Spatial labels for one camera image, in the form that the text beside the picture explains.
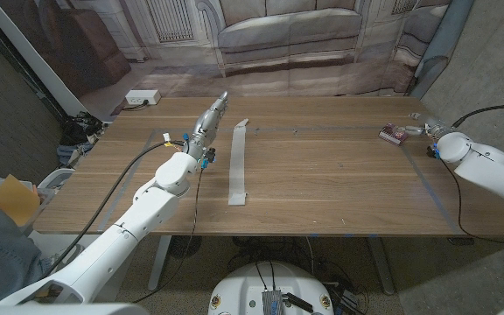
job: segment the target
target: small box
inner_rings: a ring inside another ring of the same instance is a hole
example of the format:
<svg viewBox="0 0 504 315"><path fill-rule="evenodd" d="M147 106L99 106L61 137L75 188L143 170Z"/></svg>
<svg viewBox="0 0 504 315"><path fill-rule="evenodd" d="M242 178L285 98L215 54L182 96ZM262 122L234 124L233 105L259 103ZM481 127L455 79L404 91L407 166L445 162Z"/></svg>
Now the small box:
<svg viewBox="0 0 504 315"><path fill-rule="evenodd" d="M378 137L390 142L391 144L400 145L408 138L405 130L400 130L393 123L389 123L381 129Z"/></svg>
<svg viewBox="0 0 504 315"><path fill-rule="evenodd" d="M147 100L149 105L155 105L161 99L158 90L131 90L126 94L126 101L129 105L140 105Z"/></svg>

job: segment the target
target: wooden table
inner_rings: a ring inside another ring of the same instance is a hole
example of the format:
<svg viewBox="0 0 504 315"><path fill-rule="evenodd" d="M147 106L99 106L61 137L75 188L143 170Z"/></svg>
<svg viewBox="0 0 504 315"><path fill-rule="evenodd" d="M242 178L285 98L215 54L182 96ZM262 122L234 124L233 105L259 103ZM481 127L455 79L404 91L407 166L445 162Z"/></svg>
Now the wooden table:
<svg viewBox="0 0 504 315"><path fill-rule="evenodd" d="M79 233L125 165L143 148L182 139L214 98L162 99L157 106L123 112L34 223L41 233ZM213 147L217 162L204 171L196 235L454 236L458 195L440 161L425 155L432 141L411 137L402 147L377 134L386 123L416 124L426 112L405 97L229 96ZM228 206L233 127L248 118L246 206ZM146 155L116 190L90 233L114 223L136 189L176 150ZM189 235L192 189L176 214L156 229ZM460 180L463 225L476 235L504 236L504 200Z"/></svg>

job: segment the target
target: sofa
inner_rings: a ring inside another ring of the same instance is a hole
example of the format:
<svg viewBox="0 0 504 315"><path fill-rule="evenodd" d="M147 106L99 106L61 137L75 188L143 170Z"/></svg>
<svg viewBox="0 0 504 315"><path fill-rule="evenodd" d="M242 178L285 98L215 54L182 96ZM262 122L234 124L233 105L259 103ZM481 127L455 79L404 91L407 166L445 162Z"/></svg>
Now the sofa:
<svg viewBox="0 0 504 315"><path fill-rule="evenodd" d="M196 0L223 76L290 63L354 62L362 0Z"/></svg>
<svg viewBox="0 0 504 315"><path fill-rule="evenodd" d="M131 70L93 10L62 10L55 0L0 0L0 6L76 97Z"/></svg>

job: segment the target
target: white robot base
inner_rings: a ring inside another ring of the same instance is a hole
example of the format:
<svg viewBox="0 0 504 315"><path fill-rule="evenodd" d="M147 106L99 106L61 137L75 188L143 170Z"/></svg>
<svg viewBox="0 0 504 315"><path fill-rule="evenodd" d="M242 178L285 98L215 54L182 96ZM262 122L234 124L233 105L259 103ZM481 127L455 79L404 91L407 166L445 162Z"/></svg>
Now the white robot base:
<svg viewBox="0 0 504 315"><path fill-rule="evenodd" d="M304 300L312 305L314 310L312 314L333 315L330 295L324 285L308 272L285 262L258 262L257 267L256 263L251 263L226 276L213 290L208 314L310 314L290 303L279 306L272 302L272 305L264 307L263 295L268 291L290 293Z"/></svg>

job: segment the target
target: person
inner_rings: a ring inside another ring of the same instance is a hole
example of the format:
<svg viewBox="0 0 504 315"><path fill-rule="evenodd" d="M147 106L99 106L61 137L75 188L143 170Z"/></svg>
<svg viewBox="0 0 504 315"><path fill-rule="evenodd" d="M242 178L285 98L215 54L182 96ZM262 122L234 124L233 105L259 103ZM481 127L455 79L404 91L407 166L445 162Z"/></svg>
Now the person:
<svg viewBox="0 0 504 315"><path fill-rule="evenodd" d="M71 262L83 249L82 246L76 247L59 267ZM37 282L60 253L41 258L40 249L0 209L0 300Z"/></svg>

